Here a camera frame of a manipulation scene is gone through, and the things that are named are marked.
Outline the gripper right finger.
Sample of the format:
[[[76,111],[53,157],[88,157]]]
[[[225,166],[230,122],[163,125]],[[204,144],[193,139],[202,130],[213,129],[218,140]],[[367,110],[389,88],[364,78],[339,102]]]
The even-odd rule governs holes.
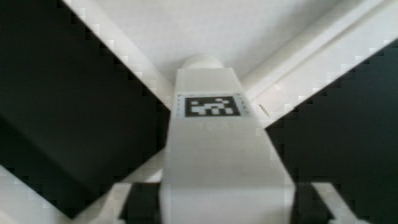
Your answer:
[[[330,182],[296,184],[291,224],[371,224],[353,214]]]

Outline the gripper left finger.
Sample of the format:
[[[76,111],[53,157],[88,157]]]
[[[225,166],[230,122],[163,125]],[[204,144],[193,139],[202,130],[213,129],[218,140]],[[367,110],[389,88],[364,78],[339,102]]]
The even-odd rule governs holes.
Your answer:
[[[115,183],[88,224],[161,224],[159,183]]]

